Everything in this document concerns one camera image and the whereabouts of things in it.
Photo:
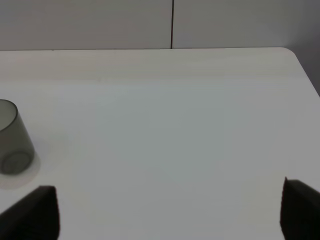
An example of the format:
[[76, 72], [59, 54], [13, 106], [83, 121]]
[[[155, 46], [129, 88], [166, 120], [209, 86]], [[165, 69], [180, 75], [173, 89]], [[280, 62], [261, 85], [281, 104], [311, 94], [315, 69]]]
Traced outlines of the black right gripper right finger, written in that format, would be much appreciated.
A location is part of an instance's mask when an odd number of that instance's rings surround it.
[[320, 238], [320, 192], [297, 179], [285, 179], [280, 227], [285, 240]]

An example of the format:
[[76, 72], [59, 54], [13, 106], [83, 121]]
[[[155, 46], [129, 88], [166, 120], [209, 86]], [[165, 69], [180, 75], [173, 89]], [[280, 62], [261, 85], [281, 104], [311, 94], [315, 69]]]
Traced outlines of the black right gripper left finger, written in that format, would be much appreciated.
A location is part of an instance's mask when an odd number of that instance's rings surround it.
[[2, 240], [57, 240], [60, 229], [54, 186], [39, 186], [0, 214]]

